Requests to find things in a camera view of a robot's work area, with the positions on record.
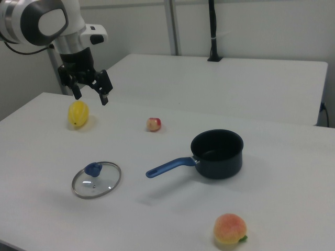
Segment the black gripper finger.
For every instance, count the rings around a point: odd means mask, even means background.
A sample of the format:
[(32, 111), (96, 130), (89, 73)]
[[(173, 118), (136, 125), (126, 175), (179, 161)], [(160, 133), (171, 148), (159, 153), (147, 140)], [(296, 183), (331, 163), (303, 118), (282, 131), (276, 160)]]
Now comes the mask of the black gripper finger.
[(58, 75), (63, 86), (68, 87), (76, 100), (81, 98), (81, 91), (77, 85), (77, 79), (75, 76), (72, 76), (65, 68), (64, 65), (58, 67)]
[(112, 83), (106, 70), (90, 74), (89, 87), (95, 90), (103, 106), (108, 103), (108, 95), (113, 89)]

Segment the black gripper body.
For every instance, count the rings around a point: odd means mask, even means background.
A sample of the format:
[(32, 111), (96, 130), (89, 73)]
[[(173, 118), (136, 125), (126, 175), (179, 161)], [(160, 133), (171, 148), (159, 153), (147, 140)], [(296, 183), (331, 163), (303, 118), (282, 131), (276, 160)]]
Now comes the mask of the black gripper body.
[(73, 54), (60, 54), (68, 73), (81, 84), (91, 84), (95, 80), (94, 60), (90, 48)]

